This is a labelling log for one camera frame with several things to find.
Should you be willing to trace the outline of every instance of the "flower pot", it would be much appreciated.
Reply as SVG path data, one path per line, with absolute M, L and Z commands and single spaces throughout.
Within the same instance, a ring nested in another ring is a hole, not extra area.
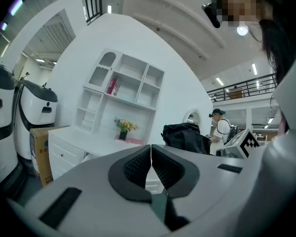
M 126 136 L 127 136 L 127 131 L 126 132 L 120 132 L 119 134 L 119 139 L 120 140 L 126 140 Z

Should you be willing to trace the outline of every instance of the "white arch wall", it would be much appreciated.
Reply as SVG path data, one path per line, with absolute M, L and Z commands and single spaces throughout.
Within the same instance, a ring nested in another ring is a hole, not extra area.
M 160 133 L 165 124 L 181 123 L 186 112 L 197 108 L 201 132 L 210 133 L 208 114 L 213 104 L 195 74 L 162 38 L 135 19 L 104 14 L 67 47 L 53 69 L 46 87 L 58 96 L 56 125 L 71 125 L 87 74 L 104 48 L 122 51 L 154 64 L 165 73 L 160 100 L 149 138 L 164 144 Z
M 3 63 L 12 71 L 22 51 L 37 31 L 56 13 L 65 9 L 74 34 L 77 36 L 87 27 L 83 14 L 82 0 L 58 0 L 34 16 L 10 43 L 3 56 Z

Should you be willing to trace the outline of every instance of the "pink mat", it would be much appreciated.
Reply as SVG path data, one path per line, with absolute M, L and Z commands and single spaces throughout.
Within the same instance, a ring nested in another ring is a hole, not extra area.
M 119 135 L 115 136 L 115 140 L 120 140 Z M 145 145 L 143 140 L 136 140 L 136 139 L 132 139 L 132 138 L 126 138 L 126 140 L 120 140 L 120 141 L 123 141 L 125 143 L 132 143 L 132 144 L 142 145 L 142 146 Z

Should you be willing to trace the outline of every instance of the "white table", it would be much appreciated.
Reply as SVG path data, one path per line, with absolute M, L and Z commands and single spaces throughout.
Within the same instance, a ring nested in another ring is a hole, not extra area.
M 140 146 L 115 140 L 113 137 L 100 132 L 90 134 L 74 126 L 51 130 L 48 134 L 74 148 L 97 157 Z
M 74 126 L 48 132 L 48 151 L 53 178 L 57 179 L 83 161 L 107 156 L 140 145 L 115 140 L 105 133 L 90 134 Z M 151 167 L 147 175 L 146 190 L 161 193 L 163 186 Z

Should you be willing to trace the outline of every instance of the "black railing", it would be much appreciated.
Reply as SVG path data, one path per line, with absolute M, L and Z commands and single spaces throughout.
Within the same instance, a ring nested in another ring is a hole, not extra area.
M 235 83 L 219 89 L 207 91 L 213 103 L 225 100 L 238 99 L 273 92 L 277 87 L 275 74 L 254 78 Z
M 98 18 L 103 14 L 102 0 L 84 0 L 86 8 L 86 21 L 89 25 L 93 19 Z

